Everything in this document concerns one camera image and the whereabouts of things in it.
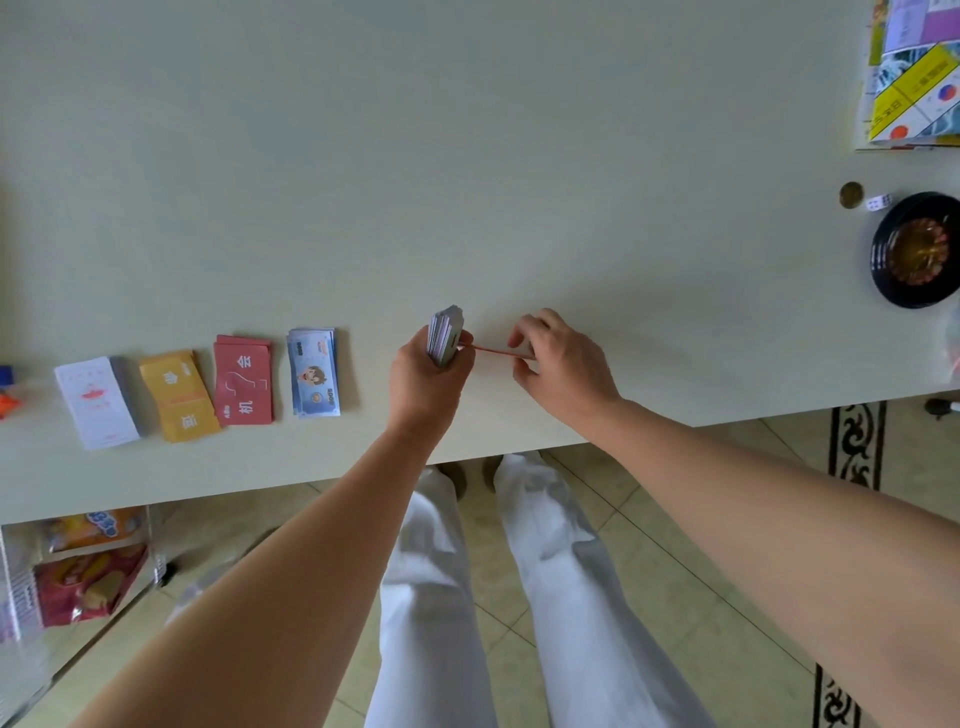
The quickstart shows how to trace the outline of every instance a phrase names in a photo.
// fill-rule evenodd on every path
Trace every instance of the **yellow card stack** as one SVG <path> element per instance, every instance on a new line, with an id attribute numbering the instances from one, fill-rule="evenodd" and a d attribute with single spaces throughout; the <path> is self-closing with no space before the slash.
<path id="1" fill-rule="evenodd" d="M 141 359 L 140 374 L 160 410 L 163 438 L 167 442 L 183 443 L 220 431 L 193 352 L 169 352 Z"/>

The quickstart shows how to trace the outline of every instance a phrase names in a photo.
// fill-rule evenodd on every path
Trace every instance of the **red snack bag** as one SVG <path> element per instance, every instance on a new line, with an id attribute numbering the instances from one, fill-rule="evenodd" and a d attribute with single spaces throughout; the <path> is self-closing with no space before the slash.
<path id="1" fill-rule="evenodd" d="M 113 614 L 146 557 L 147 545 L 138 544 L 35 567 L 44 626 Z"/>

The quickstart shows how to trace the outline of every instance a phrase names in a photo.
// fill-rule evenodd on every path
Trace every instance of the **forearm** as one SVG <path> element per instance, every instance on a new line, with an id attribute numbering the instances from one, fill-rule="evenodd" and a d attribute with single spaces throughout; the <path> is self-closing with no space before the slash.
<path id="1" fill-rule="evenodd" d="M 435 445 L 384 433 L 154 638 L 76 726 L 320 725 Z"/>
<path id="2" fill-rule="evenodd" d="M 960 526 L 632 402 L 580 429 L 881 722 L 955 709 Z"/>

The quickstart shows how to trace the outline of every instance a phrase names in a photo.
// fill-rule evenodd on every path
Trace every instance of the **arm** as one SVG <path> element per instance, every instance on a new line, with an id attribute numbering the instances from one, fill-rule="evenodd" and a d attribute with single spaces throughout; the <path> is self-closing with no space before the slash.
<path id="1" fill-rule="evenodd" d="M 74 728 L 322 725 L 473 357 L 438 370 L 424 327 L 397 355 L 390 419 L 366 454 L 144 646 Z"/>
<path id="2" fill-rule="evenodd" d="M 715 442 L 620 398 L 603 352 L 556 312 L 525 316 L 515 378 L 618 460 L 777 625 L 883 725 L 960 713 L 960 525 Z"/>

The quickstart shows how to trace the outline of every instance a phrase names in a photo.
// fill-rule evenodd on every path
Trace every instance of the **left hand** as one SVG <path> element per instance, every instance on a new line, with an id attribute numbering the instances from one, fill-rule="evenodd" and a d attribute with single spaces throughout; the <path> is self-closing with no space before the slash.
<path id="1" fill-rule="evenodd" d="M 396 353 L 390 368 L 387 427 L 414 429 L 440 442 L 457 412 L 476 351 L 460 349 L 446 368 L 440 369 L 427 355 L 426 338 L 427 327 L 423 327 Z M 464 331 L 460 341 L 469 344 L 473 335 Z"/>

